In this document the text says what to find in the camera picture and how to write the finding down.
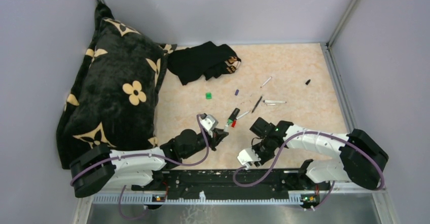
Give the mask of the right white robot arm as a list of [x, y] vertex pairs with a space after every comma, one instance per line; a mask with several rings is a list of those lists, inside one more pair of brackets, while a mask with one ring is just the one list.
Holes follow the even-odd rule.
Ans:
[[237, 159], [246, 168], [278, 159], [277, 149], [302, 149], [329, 157], [303, 164], [304, 171], [298, 174], [297, 182], [305, 190], [325, 181], [353, 182], [368, 190], [379, 190], [385, 185], [383, 170], [389, 156], [363, 130], [325, 133], [288, 121], [274, 125], [258, 118], [250, 131], [261, 141], [239, 153]]

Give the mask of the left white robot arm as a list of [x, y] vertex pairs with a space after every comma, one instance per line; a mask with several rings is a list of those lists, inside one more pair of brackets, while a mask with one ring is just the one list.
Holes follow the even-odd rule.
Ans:
[[200, 152], [216, 150], [229, 135], [223, 129], [196, 133], [183, 130], [169, 142], [149, 150], [115, 151], [100, 145], [81, 155], [70, 164], [71, 186], [75, 197], [89, 197], [101, 190], [136, 185], [157, 190], [162, 185], [162, 170], [184, 166], [184, 159]]

